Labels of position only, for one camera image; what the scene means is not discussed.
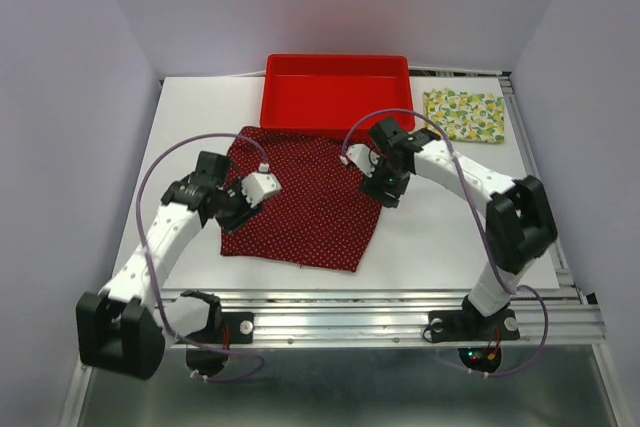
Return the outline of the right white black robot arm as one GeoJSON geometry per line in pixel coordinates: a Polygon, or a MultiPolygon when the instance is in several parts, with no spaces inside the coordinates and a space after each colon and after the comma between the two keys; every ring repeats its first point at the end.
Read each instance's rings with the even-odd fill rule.
{"type": "Polygon", "coordinates": [[[382,113],[369,130],[372,146],[343,147],[342,162],[363,175],[361,190],[395,208],[411,177],[437,183],[468,203],[488,257],[459,309],[429,312],[424,339],[519,339],[510,301],[524,274],[558,236],[543,183],[532,175],[511,178],[465,157],[433,123],[409,132],[389,110],[382,113]]]}

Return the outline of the lemon print skirt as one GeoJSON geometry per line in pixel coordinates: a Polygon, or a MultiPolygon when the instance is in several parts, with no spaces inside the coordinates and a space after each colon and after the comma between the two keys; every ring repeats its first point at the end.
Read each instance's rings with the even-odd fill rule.
{"type": "Polygon", "coordinates": [[[450,87],[423,93],[424,113],[452,141],[499,144],[505,140],[505,100],[491,92],[450,87]]]}

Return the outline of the red polka dot skirt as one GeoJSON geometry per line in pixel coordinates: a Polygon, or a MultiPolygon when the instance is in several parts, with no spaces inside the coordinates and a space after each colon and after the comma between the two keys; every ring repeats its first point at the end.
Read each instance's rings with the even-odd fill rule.
{"type": "Polygon", "coordinates": [[[281,192],[222,235],[221,254],[355,272],[382,206],[360,191],[361,173],[341,163],[339,142],[253,126],[240,134],[265,149],[281,192]]]}

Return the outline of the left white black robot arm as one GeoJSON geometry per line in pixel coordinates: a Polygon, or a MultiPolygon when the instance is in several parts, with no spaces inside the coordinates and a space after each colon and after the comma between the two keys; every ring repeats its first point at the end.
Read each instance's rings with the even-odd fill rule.
{"type": "Polygon", "coordinates": [[[261,212],[281,190],[268,164],[235,179],[233,161],[200,152],[194,170],[172,182],[139,244],[116,274],[76,304],[79,356],[83,364],[147,380],[177,343],[207,350],[211,357],[194,375],[215,378],[230,357],[239,327],[226,320],[214,294],[186,290],[170,305],[161,288],[189,244],[210,221],[231,233],[261,212]]]}

